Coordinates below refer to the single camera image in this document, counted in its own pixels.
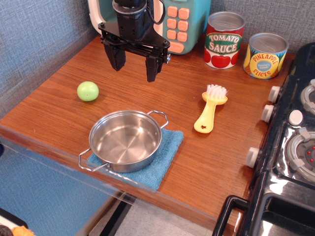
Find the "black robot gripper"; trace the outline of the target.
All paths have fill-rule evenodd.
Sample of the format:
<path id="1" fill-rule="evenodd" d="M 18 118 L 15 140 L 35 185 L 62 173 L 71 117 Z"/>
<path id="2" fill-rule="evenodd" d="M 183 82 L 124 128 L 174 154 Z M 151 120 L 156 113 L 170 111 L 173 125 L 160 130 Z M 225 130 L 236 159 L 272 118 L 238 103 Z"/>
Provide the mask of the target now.
<path id="1" fill-rule="evenodd" d="M 163 63 L 168 63 L 170 42 L 159 35 L 154 25 L 165 17 L 165 7 L 160 20 L 154 19 L 153 4 L 114 4 L 117 22 L 98 24 L 101 41 L 111 66 L 119 71 L 126 62 L 125 51 L 146 57 L 147 81 L 154 82 Z"/>

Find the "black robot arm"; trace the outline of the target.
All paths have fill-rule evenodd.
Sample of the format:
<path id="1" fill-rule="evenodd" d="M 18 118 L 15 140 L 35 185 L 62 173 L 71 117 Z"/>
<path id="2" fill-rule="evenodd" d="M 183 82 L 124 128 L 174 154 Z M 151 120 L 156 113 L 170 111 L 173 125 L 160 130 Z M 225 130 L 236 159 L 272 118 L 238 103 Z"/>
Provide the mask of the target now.
<path id="1" fill-rule="evenodd" d="M 126 52 L 143 56 L 146 58 L 147 81 L 155 81 L 163 64 L 170 60 L 170 42 L 154 29 L 155 24 L 163 22 L 165 7 L 158 22 L 154 19 L 152 0 L 114 0 L 112 7 L 117 22 L 98 24 L 111 66 L 119 71 L 126 62 Z"/>

